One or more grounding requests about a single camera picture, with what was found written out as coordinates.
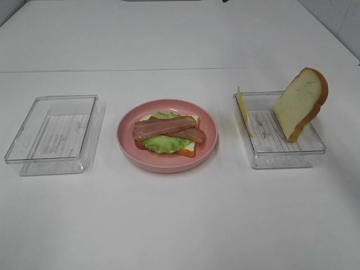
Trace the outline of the green lettuce leaf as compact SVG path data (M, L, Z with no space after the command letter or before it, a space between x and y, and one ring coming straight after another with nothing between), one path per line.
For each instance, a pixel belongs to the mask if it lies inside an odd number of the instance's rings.
M143 142L135 141L140 149L147 149L157 154L178 154L187 157L194 157L196 142L185 138L169 137L159 135L144 140Z

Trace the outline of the bacon strip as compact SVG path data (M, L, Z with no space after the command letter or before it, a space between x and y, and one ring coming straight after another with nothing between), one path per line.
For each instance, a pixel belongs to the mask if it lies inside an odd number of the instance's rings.
M185 138L197 143L204 143L206 141L205 132L196 127L183 129L174 133L168 133L166 135L169 137Z
M178 116L169 119L151 116L148 120L138 121L134 124L132 138L144 141L158 135L175 133L193 127L197 127L197 121L191 116Z

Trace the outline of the clear right plastic tray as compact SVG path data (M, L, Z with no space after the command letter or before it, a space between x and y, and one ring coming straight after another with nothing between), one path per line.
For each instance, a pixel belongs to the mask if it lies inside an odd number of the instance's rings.
M246 129L237 93L233 95L235 117L249 165L254 169L313 167L322 159L326 146L311 123L296 142L286 140L272 111L281 95L279 91L242 93L253 137Z

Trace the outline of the clear left plastic tray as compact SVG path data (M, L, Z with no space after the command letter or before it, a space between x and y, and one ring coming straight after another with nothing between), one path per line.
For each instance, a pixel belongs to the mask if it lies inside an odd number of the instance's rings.
M95 94L34 100L4 156L21 176L82 173L95 158L102 120Z

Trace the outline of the yellow cheese slice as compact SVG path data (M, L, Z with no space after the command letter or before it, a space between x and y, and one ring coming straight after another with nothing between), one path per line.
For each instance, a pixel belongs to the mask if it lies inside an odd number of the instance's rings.
M252 134L250 126L249 126L248 110L247 110L245 102L243 100L240 87L237 87L237 97L238 97L238 104L240 107L240 111L242 113L242 117L244 119L244 123L245 123L246 129L247 129L247 132L250 137L253 137L253 134Z

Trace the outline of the clear plastic tray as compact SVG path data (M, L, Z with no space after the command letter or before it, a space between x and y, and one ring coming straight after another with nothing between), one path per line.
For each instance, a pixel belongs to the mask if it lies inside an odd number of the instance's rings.
M4 156L21 176L82 173L95 158L102 120L95 94L34 100Z
M237 93L233 95L235 117L249 165L254 169L313 167L322 159L326 146L311 123L296 142L286 140L272 111L281 95L279 91L242 93L253 137L246 129Z

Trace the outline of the pink round plate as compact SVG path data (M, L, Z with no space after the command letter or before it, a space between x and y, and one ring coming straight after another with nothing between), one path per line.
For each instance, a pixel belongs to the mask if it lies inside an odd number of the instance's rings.
M203 145L196 145L195 156L185 157L178 154L156 154L139 149L132 139L134 123L145 115L156 112L200 117L200 129L206 134ZM117 137L119 147L134 165L159 173L175 173L191 169L206 160L213 152L218 140L218 130L212 116L202 107L188 101L177 99L160 99L143 103L131 109L119 122Z

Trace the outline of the white bread slice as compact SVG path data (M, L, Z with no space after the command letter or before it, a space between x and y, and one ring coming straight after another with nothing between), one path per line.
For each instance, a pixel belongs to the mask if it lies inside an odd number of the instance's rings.
M132 138L139 149L157 154L195 156L197 143L206 141L196 115L157 112L142 117L134 124Z
M293 79L273 106L287 141L297 141L305 126L320 112L328 93L325 77L315 69L306 67Z

